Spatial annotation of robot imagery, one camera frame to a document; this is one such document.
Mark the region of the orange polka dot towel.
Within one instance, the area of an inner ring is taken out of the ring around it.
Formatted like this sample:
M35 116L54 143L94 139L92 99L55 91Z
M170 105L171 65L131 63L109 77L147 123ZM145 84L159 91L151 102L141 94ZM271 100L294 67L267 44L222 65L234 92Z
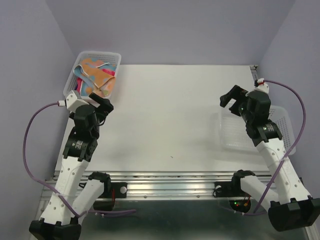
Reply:
M101 87L104 84L105 80L108 78L108 76L103 71L100 71L97 68L90 68L86 66L83 67L81 65L81 62L78 65L76 65L75 68L79 66L82 69L83 74L85 74L97 87Z

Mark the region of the pink towel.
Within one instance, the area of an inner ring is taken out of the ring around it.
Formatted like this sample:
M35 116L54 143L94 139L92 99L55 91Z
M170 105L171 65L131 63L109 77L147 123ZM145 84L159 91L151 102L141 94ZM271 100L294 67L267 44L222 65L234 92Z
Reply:
M82 97L88 97L91 93L95 93L102 98L107 98L111 95L116 83L116 74L112 76L108 73L107 79L101 87L97 87L85 74L82 73L82 69L78 66L73 70L75 76L77 76L76 90Z

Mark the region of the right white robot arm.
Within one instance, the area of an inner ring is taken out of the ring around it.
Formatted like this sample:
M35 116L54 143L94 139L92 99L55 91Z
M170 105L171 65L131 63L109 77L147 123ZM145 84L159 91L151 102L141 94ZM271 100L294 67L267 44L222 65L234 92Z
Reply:
M238 170L232 176L230 190L235 195L248 194L263 207L278 232L309 227L320 215L320 200L314 198L298 177L285 149L277 124L270 120L271 100L267 87L247 91L238 85L220 97L220 106L234 100L230 112L241 117L245 130L271 173L271 184L263 184L250 170Z

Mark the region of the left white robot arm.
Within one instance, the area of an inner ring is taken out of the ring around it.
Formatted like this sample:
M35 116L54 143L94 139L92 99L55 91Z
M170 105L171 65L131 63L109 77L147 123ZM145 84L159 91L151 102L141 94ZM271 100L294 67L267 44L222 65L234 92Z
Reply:
M114 107L110 100L91 93L89 98L98 105L83 100L72 90L65 98L55 102L65 107L73 120L65 147L62 151L61 169L55 186L33 177L32 179L52 190L50 200L38 220L33 220L29 232L38 240L77 240L82 221L98 197L111 193L108 174L94 172L79 195L76 195L83 173L89 166L98 146L100 126Z

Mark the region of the white basket at right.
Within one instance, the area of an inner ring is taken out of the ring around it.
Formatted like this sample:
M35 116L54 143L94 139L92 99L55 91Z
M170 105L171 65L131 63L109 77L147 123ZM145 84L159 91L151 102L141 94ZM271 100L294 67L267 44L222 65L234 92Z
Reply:
M220 144L224 149L239 151L250 154L257 154L252 140L246 133L244 120L229 111L229 103L219 111L219 136ZM277 124L284 142L284 147L288 150L295 142L295 135L288 112L280 106L271 105L269 119Z

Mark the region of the white basket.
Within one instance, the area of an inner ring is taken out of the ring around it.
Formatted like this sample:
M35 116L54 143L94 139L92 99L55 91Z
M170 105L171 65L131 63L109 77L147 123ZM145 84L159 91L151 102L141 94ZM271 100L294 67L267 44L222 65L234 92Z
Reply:
M229 111L229 103L219 111L219 136L220 144L224 149L239 151L250 154L257 154L252 140L246 133L244 120ZM295 142L295 135L288 112L280 106L271 105L269 119L277 124L284 142L284 147L288 150Z
M78 86L77 84L77 77L74 75L73 70L75 68L75 66L77 66L82 60L86 59L86 58L95 58L98 60L102 60L104 62L110 62L112 64L116 64L117 68L116 68L116 72L115 72L115 77L117 77L117 73L119 71L120 68L120 63L121 63L121 59L122 56L119 53L114 53L114 52L105 52L105 51L83 51L81 52L75 63L74 66L69 74L69 77L66 81L64 90L63 90L63 94L65 96L68 95L68 93L72 90L76 90L76 87ZM90 101L91 99L89 97L82 97L85 101Z

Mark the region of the white basket at left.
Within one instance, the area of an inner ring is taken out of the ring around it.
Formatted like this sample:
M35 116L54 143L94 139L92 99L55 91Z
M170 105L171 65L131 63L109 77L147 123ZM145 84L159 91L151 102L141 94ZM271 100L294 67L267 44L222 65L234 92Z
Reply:
M121 63L121 59L122 56L119 53L114 53L114 52L105 52L105 51L83 51L81 52L75 63L74 66L69 74L69 77L66 81L64 90L63 90L63 94L65 96L68 95L68 93L72 90L76 90L76 87L78 86L77 84L77 77L74 75L73 70L75 68L75 66L77 66L82 60L86 59L86 58L95 58L98 60L102 60L104 62L110 62L112 64L116 64L117 68L116 68L116 72L115 72L115 77L117 77L117 73L119 71L120 68L120 63ZM90 101L91 99L89 97L82 97L85 101Z

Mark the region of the blue orange patterned towel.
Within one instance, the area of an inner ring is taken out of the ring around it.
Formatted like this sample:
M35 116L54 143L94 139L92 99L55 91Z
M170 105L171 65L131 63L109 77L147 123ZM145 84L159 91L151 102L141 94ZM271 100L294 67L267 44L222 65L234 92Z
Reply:
M85 58L84 60L82 60L81 65L84 67L90 67L93 69L99 69L102 70L103 72L115 76L116 73L116 69L117 69L117 65L107 62L107 61L103 61L97 58Z

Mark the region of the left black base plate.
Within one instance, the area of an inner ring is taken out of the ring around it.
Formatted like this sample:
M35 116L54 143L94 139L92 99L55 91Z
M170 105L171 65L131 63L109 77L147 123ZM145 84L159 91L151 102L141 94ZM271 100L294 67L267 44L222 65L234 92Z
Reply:
M110 191L103 193L100 199L125 199L127 197L128 183L127 182L112 182Z

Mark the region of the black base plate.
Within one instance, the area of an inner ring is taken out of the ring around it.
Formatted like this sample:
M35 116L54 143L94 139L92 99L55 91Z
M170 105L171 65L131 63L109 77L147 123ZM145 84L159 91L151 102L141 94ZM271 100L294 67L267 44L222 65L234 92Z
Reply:
M248 194L254 199L260 198L264 191L259 184L247 181L241 181L239 184L231 181L217 181L214 190L216 198L237 198Z
M127 182L112 182L110 191L103 193L100 199L125 199L127 197L128 183Z

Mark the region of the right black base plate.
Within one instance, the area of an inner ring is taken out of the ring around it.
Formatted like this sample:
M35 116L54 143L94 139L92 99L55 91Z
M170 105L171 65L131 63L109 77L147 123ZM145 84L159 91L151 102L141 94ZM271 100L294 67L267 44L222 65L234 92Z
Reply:
M214 190L216 198L237 198L248 194L254 199L260 198L264 191L259 184L247 181L241 181L239 184L231 181L217 181Z

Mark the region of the aluminium mounting rail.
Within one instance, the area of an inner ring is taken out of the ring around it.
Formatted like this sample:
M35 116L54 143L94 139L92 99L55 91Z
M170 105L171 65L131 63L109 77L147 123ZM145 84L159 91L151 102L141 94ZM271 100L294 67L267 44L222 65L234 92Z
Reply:
M113 183L127 183L125 201L213 200L215 182L230 181L233 171L109 172Z

